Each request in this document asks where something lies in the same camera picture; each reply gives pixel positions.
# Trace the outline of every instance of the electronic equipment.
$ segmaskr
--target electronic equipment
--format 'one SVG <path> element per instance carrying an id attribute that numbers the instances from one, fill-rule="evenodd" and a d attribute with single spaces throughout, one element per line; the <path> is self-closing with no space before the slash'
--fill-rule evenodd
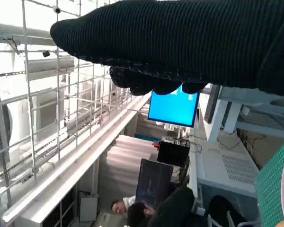
<path id="1" fill-rule="evenodd" d="M 173 166 L 141 159 L 135 202 L 143 202 L 154 209 L 166 198 Z"/>
<path id="2" fill-rule="evenodd" d="M 189 154 L 190 142 L 184 139 L 164 137 L 160 141 L 158 162 L 184 167 Z"/>
<path id="3" fill-rule="evenodd" d="M 186 94 L 182 85 L 167 95 L 157 95 L 152 91 L 148 119 L 193 127 L 199 93 Z"/>
<path id="4" fill-rule="evenodd" d="M 212 122 L 213 119 L 213 113 L 216 108 L 220 87 L 220 85 L 211 85 L 211 91 L 204 116 L 204 120 L 209 124 Z"/>

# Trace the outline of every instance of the person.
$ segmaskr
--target person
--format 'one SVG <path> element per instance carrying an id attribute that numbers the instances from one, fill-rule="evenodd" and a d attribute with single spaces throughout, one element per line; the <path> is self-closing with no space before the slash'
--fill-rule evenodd
<path id="1" fill-rule="evenodd" d="M 135 202 L 136 197 L 124 197 L 122 200 L 114 200 L 111 209 L 114 213 L 125 214 L 130 206 Z"/>

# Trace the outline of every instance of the security camera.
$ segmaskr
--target security camera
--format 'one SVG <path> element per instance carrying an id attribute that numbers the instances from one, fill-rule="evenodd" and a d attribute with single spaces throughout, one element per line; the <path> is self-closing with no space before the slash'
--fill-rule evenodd
<path id="1" fill-rule="evenodd" d="M 60 9 L 59 7 L 57 7 L 57 6 L 54 6 L 54 7 L 53 7 L 53 10 L 54 10 L 54 12 L 55 12 L 56 14 L 61 13 L 61 9 Z"/>

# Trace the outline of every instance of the monitor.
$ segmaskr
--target monitor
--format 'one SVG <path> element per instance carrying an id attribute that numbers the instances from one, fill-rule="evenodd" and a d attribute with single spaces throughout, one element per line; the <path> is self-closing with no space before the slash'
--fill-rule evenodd
<path id="1" fill-rule="evenodd" d="M 172 166 L 142 159 L 135 202 L 157 209 L 168 193 L 172 171 Z"/>
<path id="2" fill-rule="evenodd" d="M 193 127 L 199 93 L 192 95 L 182 91 L 182 85 L 167 95 L 152 91 L 148 119 Z"/>

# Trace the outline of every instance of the desk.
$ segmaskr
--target desk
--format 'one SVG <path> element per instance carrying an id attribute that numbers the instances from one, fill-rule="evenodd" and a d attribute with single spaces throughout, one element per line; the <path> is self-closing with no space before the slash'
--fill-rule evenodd
<path id="1" fill-rule="evenodd" d="M 191 142 L 202 146 L 202 151 L 198 152 L 196 145 L 192 144 L 189 152 L 189 187 L 196 197 L 199 184 L 256 197 L 254 177 L 258 168 L 235 133 L 229 135 L 219 130 L 217 135 L 219 141 L 229 148 L 239 142 L 233 149 L 226 149 L 217 141 L 208 142 L 200 115 L 190 134 L 195 136 L 190 137 Z"/>

